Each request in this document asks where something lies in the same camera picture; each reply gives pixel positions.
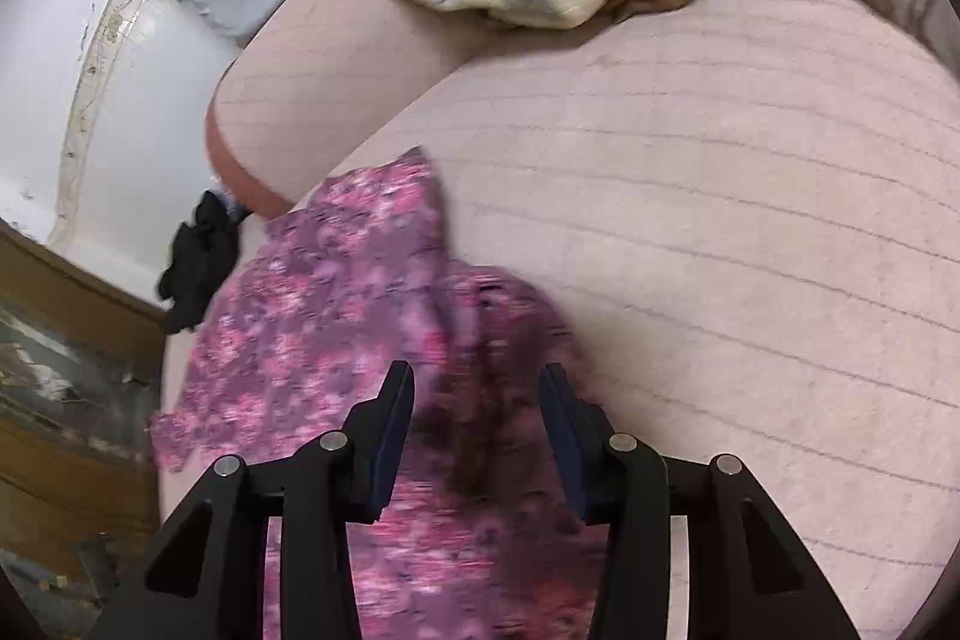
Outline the purple pink floral garment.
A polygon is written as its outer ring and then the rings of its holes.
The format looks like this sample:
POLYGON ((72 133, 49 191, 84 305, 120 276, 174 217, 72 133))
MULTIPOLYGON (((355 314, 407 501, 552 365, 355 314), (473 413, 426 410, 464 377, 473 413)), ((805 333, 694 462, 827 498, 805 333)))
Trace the purple pink floral garment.
POLYGON ((178 401, 151 424, 161 468, 288 456, 410 364, 415 409, 391 503, 348 533, 370 638, 581 638, 605 536, 563 495, 537 377, 583 354, 503 269, 456 259, 438 172, 409 151, 319 185, 206 310, 178 401))

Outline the brown wooden glass cabinet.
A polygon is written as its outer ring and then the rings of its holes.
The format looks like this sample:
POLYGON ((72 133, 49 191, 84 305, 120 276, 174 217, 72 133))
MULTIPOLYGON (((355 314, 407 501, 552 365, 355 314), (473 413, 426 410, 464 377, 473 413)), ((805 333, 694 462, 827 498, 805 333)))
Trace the brown wooden glass cabinet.
POLYGON ((160 320, 3 227, 3 637, 85 637, 160 526, 160 320))

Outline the black crumpled garment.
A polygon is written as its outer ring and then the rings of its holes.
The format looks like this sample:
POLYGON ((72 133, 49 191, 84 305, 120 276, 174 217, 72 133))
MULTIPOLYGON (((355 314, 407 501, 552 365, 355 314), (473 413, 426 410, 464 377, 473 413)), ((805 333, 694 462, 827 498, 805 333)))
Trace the black crumpled garment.
POLYGON ((167 302, 161 326, 167 336, 194 331, 213 296, 233 273, 241 253, 239 226, 251 214, 221 191, 205 190, 192 220, 179 224, 156 294, 167 302))

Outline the pink quilted pillow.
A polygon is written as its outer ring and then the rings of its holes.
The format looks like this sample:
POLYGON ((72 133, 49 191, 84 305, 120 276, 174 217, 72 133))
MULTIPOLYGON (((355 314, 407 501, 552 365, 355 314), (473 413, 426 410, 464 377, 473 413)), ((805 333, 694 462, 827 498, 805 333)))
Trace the pink quilted pillow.
POLYGON ((210 99, 213 172, 276 218, 492 37, 482 16, 409 0, 285 0, 210 99))

